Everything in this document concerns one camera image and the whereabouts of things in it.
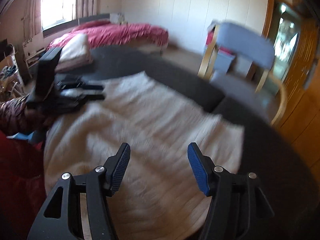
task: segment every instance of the red bedspread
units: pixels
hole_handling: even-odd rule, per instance
[[[7,139],[1,131],[0,148],[0,213],[21,239],[27,239],[46,198],[43,153],[26,141]]]
[[[150,42],[164,46],[168,44],[168,31],[150,24],[111,24],[109,21],[93,21],[82,24],[70,33],[53,40],[48,49],[65,46],[78,33],[88,35],[90,48],[105,45],[123,45],[131,39],[147,38]]]

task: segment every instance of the wooden chair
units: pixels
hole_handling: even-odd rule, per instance
[[[213,71],[220,46],[231,50],[237,55],[243,55],[264,69],[257,87],[241,78]],[[208,45],[204,54],[198,76],[210,81],[210,83],[220,88],[227,96],[233,97],[252,109],[266,122],[275,125],[285,112],[287,93],[282,82],[270,72],[274,59],[275,51],[273,45],[268,40],[242,26],[225,22],[220,26],[217,25],[215,28],[212,43]],[[256,96],[261,91],[267,78],[270,78],[279,88],[281,96],[279,108],[272,119],[267,116],[265,109],[263,109]]]
[[[0,72],[5,67],[14,66],[14,60],[11,55],[7,56],[4,60],[0,62]],[[16,69],[16,72],[11,76],[3,79],[0,77],[0,102],[8,101],[16,97],[22,97],[26,95],[24,91],[23,81],[20,77],[19,70]]]

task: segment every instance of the window sill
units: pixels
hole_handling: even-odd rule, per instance
[[[43,30],[42,31],[43,37],[45,38],[45,37],[48,37],[48,36],[55,34],[57,32],[61,32],[66,29],[79,26],[80,24],[90,22],[90,21],[100,20],[100,19],[110,19],[110,14],[109,13],[99,14],[99,15],[84,17],[84,18],[80,18],[80,19],[76,19],[76,20],[72,20],[69,22],[64,22],[64,23],[55,25],[49,29]]]
[[[46,26],[45,28],[42,26],[42,30],[45,31],[45,30],[48,30],[48,29],[51,29],[57,25],[60,25],[60,24],[63,24],[63,23],[67,23],[69,22],[68,20],[65,20],[65,19],[62,19],[62,20],[59,20],[59,21],[56,21],[54,24],[51,24],[49,26]]]
[[[60,32],[60,31],[63,31],[63,30],[66,30],[66,29],[69,29],[69,28],[72,28],[72,27],[76,27],[78,25],[79,25],[79,20],[78,19],[55,25],[55,26],[53,26],[51,28],[43,30],[42,31],[43,37],[44,38],[48,37],[48,36],[50,36],[52,34],[55,34],[57,32]]]

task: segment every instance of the wooden chair leg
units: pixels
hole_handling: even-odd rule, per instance
[[[213,65],[214,65],[214,62],[217,58],[218,50],[216,47],[216,41],[217,41],[218,32],[219,32],[219,25],[216,25],[216,27],[214,29],[214,35],[212,38],[212,42],[208,45],[207,50],[205,51],[205,54],[202,59],[200,69],[198,72],[198,77],[204,78],[206,80],[210,79],[211,74],[212,74],[212,70],[213,70]]]
[[[204,79],[205,80],[210,80],[212,74],[213,74],[213,67],[214,67],[214,63],[217,59],[217,55],[218,55],[218,48],[217,46],[214,47],[212,55],[211,55],[211,62],[209,62],[208,68],[207,68],[207,72],[204,75]]]
[[[266,69],[266,70],[263,72],[262,77],[261,77],[261,79],[260,79],[260,81],[259,81],[259,84],[258,84],[258,86],[257,86],[257,88],[256,88],[256,93],[259,92],[259,91],[262,89],[264,83],[265,83],[266,80],[267,80],[268,74],[269,74],[269,70]]]
[[[268,77],[272,80],[274,84],[277,85],[280,91],[280,96],[281,96],[278,112],[276,113],[275,117],[271,122],[271,125],[275,126],[278,124],[278,122],[281,120],[282,116],[284,115],[284,112],[288,103],[288,94],[285,86],[283,85],[280,79],[276,78],[271,72],[269,72]]]
[[[208,45],[207,50],[205,51],[204,57],[202,59],[200,69],[198,72],[198,77],[204,78],[207,70],[208,70],[208,65],[211,59],[212,52],[216,46],[216,42],[212,40],[212,42]]]

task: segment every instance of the wooden floor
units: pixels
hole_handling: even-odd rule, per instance
[[[183,69],[186,69],[194,74],[198,74],[202,55],[196,54],[176,47],[168,47],[164,50],[162,58],[169,60]]]

